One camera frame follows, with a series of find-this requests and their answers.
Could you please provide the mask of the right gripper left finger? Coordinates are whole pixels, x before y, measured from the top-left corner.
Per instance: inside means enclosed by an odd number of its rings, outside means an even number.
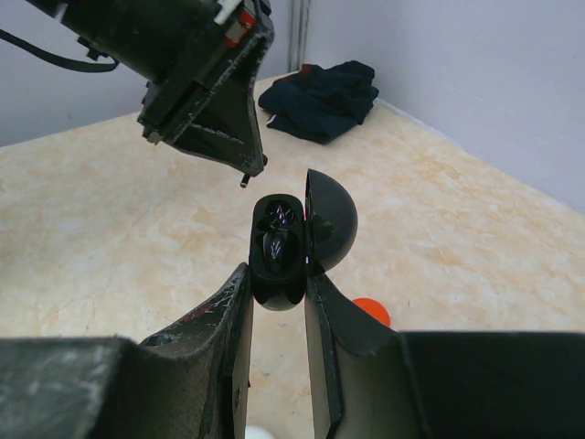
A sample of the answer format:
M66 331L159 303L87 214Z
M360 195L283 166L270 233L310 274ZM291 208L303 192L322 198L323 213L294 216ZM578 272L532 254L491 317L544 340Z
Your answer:
M252 322L250 268L241 263L216 293L141 342L153 434L244 437Z

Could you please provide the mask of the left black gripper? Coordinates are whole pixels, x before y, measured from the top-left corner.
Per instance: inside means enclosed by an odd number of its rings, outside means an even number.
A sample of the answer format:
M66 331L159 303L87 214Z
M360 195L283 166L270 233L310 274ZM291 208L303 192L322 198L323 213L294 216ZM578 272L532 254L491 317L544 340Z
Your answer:
M255 177L265 167L253 89L273 40L268 1L68 1L63 24L90 57L148 81L139 122L152 143Z

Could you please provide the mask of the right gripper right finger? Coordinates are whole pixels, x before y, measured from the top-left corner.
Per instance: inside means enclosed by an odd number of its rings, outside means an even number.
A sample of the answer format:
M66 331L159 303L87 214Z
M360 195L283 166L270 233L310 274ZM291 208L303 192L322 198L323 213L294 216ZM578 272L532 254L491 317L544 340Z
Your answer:
M304 312L315 437L409 438L399 337L324 274L308 279Z

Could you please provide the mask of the white charging case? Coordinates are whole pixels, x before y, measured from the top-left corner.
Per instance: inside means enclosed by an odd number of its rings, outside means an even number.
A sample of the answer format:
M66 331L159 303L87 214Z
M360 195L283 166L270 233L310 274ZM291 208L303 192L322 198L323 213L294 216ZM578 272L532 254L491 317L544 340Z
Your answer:
M247 425L245 430L246 439L273 439L273 436L265 429L255 426Z

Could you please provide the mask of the orange round charging case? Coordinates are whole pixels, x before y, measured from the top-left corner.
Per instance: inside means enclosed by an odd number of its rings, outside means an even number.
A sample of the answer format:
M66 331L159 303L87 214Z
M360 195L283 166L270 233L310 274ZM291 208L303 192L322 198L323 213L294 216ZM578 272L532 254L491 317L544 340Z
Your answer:
M370 297L358 297L353 300L353 303L385 327L391 327L390 313L379 301Z

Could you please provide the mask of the black round charging case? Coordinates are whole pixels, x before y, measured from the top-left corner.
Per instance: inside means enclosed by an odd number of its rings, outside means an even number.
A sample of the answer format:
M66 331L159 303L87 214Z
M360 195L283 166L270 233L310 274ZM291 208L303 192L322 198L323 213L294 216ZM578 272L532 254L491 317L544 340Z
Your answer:
M337 266L357 235L356 204L332 177L309 169L304 200L272 194L257 201L250 233L251 289L257 303L271 311L296 307L305 295L306 279ZM262 260L262 237L284 229L292 235L294 256L283 273L270 273Z

